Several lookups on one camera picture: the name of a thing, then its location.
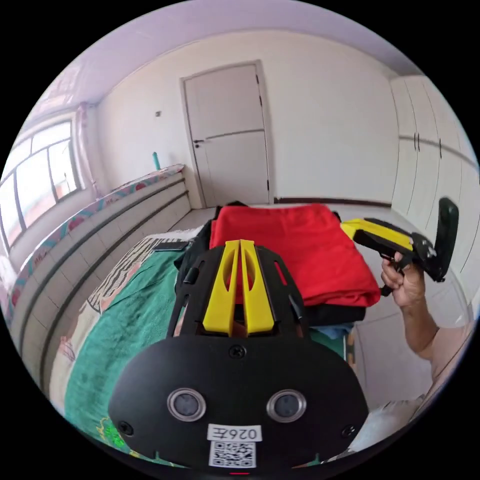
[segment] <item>window frame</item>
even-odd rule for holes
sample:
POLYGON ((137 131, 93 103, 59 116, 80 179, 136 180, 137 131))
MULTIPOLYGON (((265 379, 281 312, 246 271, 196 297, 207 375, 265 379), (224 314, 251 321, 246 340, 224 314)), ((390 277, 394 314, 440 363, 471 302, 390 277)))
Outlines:
POLYGON ((3 223, 3 219, 2 219, 2 208, 0 206, 0 233, 1 233, 1 239, 2 239, 2 242, 3 242, 3 246, 4 246, 7 254, 10 253, 10 251, 15 246, 15 244, 24 236, 25 232, 28 229, 30 229, 31 227, 33 227, 41 218, 43 218, 44 215, 48 214, 52 209, 54 209, 57 205, 61 204, 64 200, 66 200, 66 199, 70 198, 72 195, 84 190, 85 186, 83 185, 83 182, 82 182, 82 178, 81 178, 81 175, 80 175, 80 165, 78 163, 79 155, 78 155, 78 148, 77 148, 77 138, 76 138, 77 137, 76 136, 76 131, 77 130, 76 130, 76 127, 77 127, 77 125, 76 125, 75 115, 74 114, 67 114, 67 115, 58 116, 55 119, 51 119, 50 121, 42 122, 41 124, 38 124, 37 126, 32 127, 32 128, 29 128, 28 130, 26 130, 24 132, 20 132, 20 134, 16 138, 15 143, 13 144, 10 151, 12 151, 14 148, 16 148, 21 143, 23 143, 27 140, 30 140, 30 154, 26 158, 24 158, 21 162, 19 162, 17 165, 15 165, 15 167, 11 169, 11 171, 5 176, 5 178, 3 178, 0 181, 0 187, 1 187, 10 178, 10 176, 13 176, 14 201, 15 201, 15 207, 16 207, 16 211, 17 211, 17 215, 18 215, 18 223, 19 223, 20 228, 21 228, 21 232, 17 235, 17 237, 10 244, 9 241, 8 241, 8 237, 7 237, 7 234, 5 232, 5 229, 4 229, 4 223, 3 223), (64 195, 63 197, 58 198, 57 191, 56 191, 55 184, 54 184, 53 177, 52 177, 52 169, 51 169, 51 166, 50 166, 49 148, 54 146, 54 145, 65 142, 65 141, 67 141, 67 139, 56 141, 56 142, 51 143, 51 144, 49 144, 49 145, 47 145, 43 148, 40 148, 39 150, 36 150, 36 151, 33 151, 33 149, 32 149, 32 142, 33 142, 33 137, 36 134, 39 134, 40 132, 42 132, 44 130, 47 130, 51 127, 55 127, 57 125, 64 124, 64 123, 70 123, 70 138, 69 138, 68 148, 70 150, 70 164, 71 164, 71 169, 72 169, 75 188, 72 191, 70 191, 69 193, 67 193, 66 195, 64 195), (20 207, 20 199, 19 199, 19 193, 18 193, 18 189, 17 189, 17 168, 21 164, 23 164, 24 162, 29 160, 32 156, 38 154, 39 152, 41 152, 43 150, 46 150, 47 163, 48 163, 48 176, 50 178, 51 192, 53 194, 55 204, 52 207, 50 207, 48 210, 43 212, 39 217, 37 217, 34 220, 33 223, 31 223, 27 227, 26 224, 25 224, 24 214, 23 214, 22 209, 20 207))

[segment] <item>ceiling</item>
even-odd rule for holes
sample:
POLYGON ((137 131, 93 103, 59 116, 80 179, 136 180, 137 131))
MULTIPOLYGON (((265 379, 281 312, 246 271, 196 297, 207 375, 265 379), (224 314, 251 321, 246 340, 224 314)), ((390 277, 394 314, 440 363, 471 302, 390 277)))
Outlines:
POLYGON ((376 33, 330 10, 294 0, 189 0, 138 17, 104 36, 50 85, 27 123, 88 102, 95 104, 125 77, 159 55, 213 35, 287 30, 361 50, 399 75, 420 70, 376 33))

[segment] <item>screw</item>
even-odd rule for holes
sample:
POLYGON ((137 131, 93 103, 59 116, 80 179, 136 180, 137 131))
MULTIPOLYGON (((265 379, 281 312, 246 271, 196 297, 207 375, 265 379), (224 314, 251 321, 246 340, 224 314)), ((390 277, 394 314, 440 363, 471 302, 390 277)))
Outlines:
POLYGON ((342 431, 341 431, 341 436, 346 439, 353 435, 357 429, 353 425, 347 425, 342 431))
POLYGON ((120 421, 118 423, 118 429, 124 434, 124 435, 127 435, 127 436, 131 436, 134 434, 134 429, 133 427, 127 423, 126 421, 120 421))
POLYGON ((245 356, 246 350, 241 345, 233 345, 228 350, 228 354, 233 359, 242 359, 245 356))

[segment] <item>smartphone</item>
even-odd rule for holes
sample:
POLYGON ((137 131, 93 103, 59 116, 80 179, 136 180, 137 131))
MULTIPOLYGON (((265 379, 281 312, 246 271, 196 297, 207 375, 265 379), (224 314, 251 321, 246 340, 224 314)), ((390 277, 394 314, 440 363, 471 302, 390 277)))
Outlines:
POLYGON ((181 252, 187 248, 187 241, 163 241, 153 248, 154 252, 181 252))

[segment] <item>window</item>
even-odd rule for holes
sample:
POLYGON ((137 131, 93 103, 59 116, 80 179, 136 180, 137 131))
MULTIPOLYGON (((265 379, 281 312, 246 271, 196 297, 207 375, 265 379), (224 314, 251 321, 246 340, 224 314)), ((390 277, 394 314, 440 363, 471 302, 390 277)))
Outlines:
POLYGON ((15 145, 0 180, 0 228, 7 250, 45 212, 79 188, 70 121, 15 145))

